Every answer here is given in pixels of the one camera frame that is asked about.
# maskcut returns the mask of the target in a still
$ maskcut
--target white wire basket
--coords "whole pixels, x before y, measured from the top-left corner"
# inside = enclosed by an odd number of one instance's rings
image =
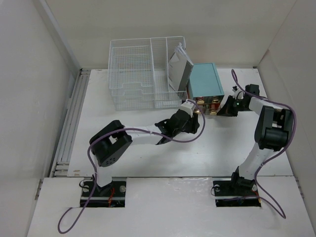
[[[117,111],[176,108],[188,98],[168,83],[168,61],[184,37],[119,39],[110,43],[108,80]]]

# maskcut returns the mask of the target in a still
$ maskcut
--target white table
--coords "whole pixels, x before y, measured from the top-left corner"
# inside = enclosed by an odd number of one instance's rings
[[[56,237],[78,207],[82,178],[45,178],[28,237]],[[294,177],[259,177],[287,219],[259,207],[216,207],[212,178],[128,178],[125,208],[87,208],[68,237],[314,237]],[[80,208],[67,213],[66,230]]]
[[[226,101],[235,85],[231,69],[218,69]],[[256,69],[236,69],[239,83],[258,84],[261,95],[266,95]],[[155,111],[116,112],[107,82],[107,70],[92,70],[68,170],[68,176],[91,176],[92,166],[86,156],[89,140],[115,119],[126,126],[146,126],[170,118],[176,109]],[[248,156],[254,144],[258,122],[254,112],[240,112],[237,117],[208,116],[203,135],[195,142],[165,145],[130,146],[114,165],[115,177],[198,177],[231,176]],[[180,134],[177,139],[187,140],[193,134]],[[260,175],[293,175],[287,156],[283,154],[268,163]]]

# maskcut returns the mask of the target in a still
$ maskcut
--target beige wall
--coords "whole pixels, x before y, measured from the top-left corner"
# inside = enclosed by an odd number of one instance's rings
[[[268,96],[294,106],[298,128],[288,156],[316,230],[316,1],[297,0],[259,64]]]
[[[0,0],[0,232],[25,236],[70,71],[32,0]]]
[[[256,66],[295,0],[47,0],[83,67],[110,40],[184,36],[193,62]]]

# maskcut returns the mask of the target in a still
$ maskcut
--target purple cable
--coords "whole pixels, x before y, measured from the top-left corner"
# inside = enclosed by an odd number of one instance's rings
[[[280,105],[280,106],[283,106],[283,107],[287,107],[287,108],[292,112],[292,114],[293,114],[293,130],[292,130],[292,134],[291,134],[291,136],[290,136],[290,138],[289,138],[289,140],[288,140],[288,143],[287,143],[286,146],[282,149],[282,151],[280,151],[280,152],[277,153],[276,155],[272,156],[271,158],[267,159],[266,161],[262,162],[261,166],[260,166],[260,167],[256,170],[256,172],[255,172],[255,181],[256,181],[257,186],[260,187],[261,190],[264,191],[264,192],[275,202],[275,204],[279,207],[279,209],[280,209],[281,212],[279,212],[279,211],[276,209],[276,207],[274,207],[269,201],[267,201],[266,199],[264,199],[264,198],[262,198],[262,197],[260,197],[260,196],[235,197],[235,198],[228,198],[228,199],[226,199],[226,200],[231,200],[231,201],[233,201],[233,200],[239,200],[239,199],[247,199],[247,198],[250,198],[250,197],[251,197],[251,198],[254,198],[254,197],[260,198],[260,199],[266,201],[283,219],[286,219],[286,215],[285,215],[285,213],[284,213],[282,207],[280,206],[280,204],[277,202],[277,200],[276,200],[271,194],[268,193],[268,191],[266,191],[266,190],[258,183],[257,176],[258,176],[258,173],[259,173],[259,171],[261,170],[261,168],[262,168],[266,163],[268,163],[268,162],[272,161],[273,159],[279,157],[279,156],[280,156],[281,154],[283,154],[283,153],[286,151],[286,149],[290,146],[291,142],[293,141],[293,137],[294,137],[294,134],[295,134],[295,131],[296,131],[296,113],[295,113],[294,109],[293,109],[291,106],[289,106],[289,105],[286,105],[286,104],[283,104],[283,103],[274,102],[274,101],[268,100],[268,99],[266,99],[266,98],[263,98],[263,97],[261,97],[261,96],[256,96],[256,95],[253,95],[253,94],[251,94],[251,93],[245,91],[245,90],[239,85],[238,79],[237,79],[237,75],[236,75],[234,69],[232,69],[232,76],[233,76],[233,79],[234,79],[236,85],[237,85],[245,94],[248,94],[248,95],[253,96],[253,97],[255,97],[255,98],[258,98],[258,99],[260,99],[260,100],[265,100],[265,101],[267,101],[267,102],[269,102],[269,103],[272,103],[272,104],[275,104],[275,105]]]
[[[198,104],[197,104],[194,100],[189,100],[189,99],[188,99],[187,101],[193,103],[197,109],[199,108],[199,107],[198,107]],[[91,197],[92,197],[92,194],[94,193],[94,191],[95,191],[95,189],[96,189],[96,187],[97,187],[97,167],[96,167],[96,165],[94,164],[94,162],[93,162],[93,160],[92,160],[92,158],[91,158],[91,155],[90,155],[91,148],[92,148],[96,143],[98,143],[99,141],[103,140],[104,138],[109,137],[109,136],[111,136],[111,135],[113,135],[113,134],[115,134],[115,133],[117,133],[117,132],[123,132],[123,131],[139,131],[139,132],[154,134],[154,135],[158,135],[158,136],[164,137],[164,138],[166,138],[166,139],[168,139],[168,140],[170,140],[170,141],[179,142],[179,143],[189,143],[189,142],[193,142],[193,141],[195,141],[197,138],[199,138],[199,137],[202,135],[202,133],[203,133],[203,131],[204,131],[204,129],[205,129],[205,115],[204,115],[204,113],[203,113],[202,111],[201,111],[201,114],[202,114],[202,117],[203,117],[202,130],[201,130],[201,132],[200,132],[195,138],[193,138],[193,139],[191,139],[191,140],[187,140],[187,141],[176,140],[176,139],[170,138],[170,137],[168,137],[168,136],[166,136],[166,135],[163,135],[163,134],[161,134],[161,133],[158,133],[158,132],[150,132],[150,131],[143,130],[143,129],[140,129],[140,128],[122,128],[122,129],[118,129],[118,130],[109,132],[109,133],[107,133],[107,134],[105,134],[105,135],[99,137],[98,139],[96,139],[93,143],[91,143],[91,145],[90,145],[89,148],[88,148],[87,154],[88,154],[89,161],[91,162],[91,164],[92,164],[92,166],[93,166],[93,169],[94,169],[94,185],[93,185],[93,188],[92,188],[92,190],[91,190],[91,193],[90,193],[90,195],[89,195],[87,201],[85,202],[85,204],[83,205],[81,211],[79,212],[77,218],[75,219],[75,221],[73,222],[73,224],[69,227],[69,229],[67,229],[66,231],[61,231],[61,230],[60,230],[60,224],[61,224],[61,221],[63,220],[64,216],[65,216],[71,209],[73,209],[73,207],[70,207],[70,208],[61,216],[61,218],[60,218],[59,221],[58,221],[58,226],[57,226],[58,232],[59,232],[60,234],[66,234],[66,233],[68,233],[68,232],[75,226],[75,224],[76,224],[77,221],[79,220],[81,214],[83,213],[84,209],[87,207],[87,205],[88,205],[88,203],[89,203],[89,201],[90,201],[90,199],[91,199]]]

